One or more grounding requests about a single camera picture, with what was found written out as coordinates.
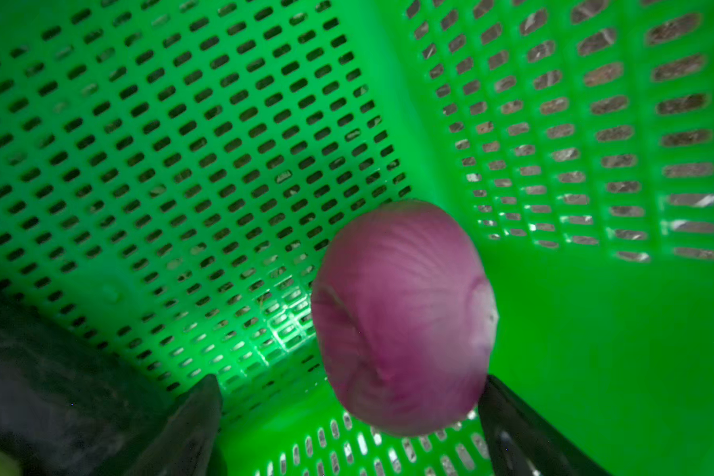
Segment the purple red onion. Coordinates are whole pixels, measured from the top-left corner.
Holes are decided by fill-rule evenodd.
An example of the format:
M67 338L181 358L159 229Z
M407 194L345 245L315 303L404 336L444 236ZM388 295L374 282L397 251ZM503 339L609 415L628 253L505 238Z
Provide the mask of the purple red onion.
M315 277L311 316L335 397L380 432L447 428L484 390L493 288L469 236L434 204L385 204L340 230Z

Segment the dark purple eggplant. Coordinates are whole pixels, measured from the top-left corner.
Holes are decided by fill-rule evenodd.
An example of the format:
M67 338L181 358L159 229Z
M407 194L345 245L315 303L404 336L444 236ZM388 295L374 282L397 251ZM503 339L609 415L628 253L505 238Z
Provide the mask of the dark purple eggplant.
M170 398L128 363L0 294L0 450L31 475L91 475Z

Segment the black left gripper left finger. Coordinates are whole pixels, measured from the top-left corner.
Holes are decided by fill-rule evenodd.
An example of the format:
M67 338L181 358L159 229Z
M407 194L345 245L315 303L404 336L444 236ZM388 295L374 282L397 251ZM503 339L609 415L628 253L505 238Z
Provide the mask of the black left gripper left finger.
M219 434L222 396L207 375L176 399L127 458L124 475L222 475Z

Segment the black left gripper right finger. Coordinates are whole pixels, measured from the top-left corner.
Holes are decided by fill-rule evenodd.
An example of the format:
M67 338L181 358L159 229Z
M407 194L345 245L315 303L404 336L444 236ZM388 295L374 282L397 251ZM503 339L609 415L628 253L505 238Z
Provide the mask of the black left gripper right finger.
M494 375L478 414L496 475L609 475Z

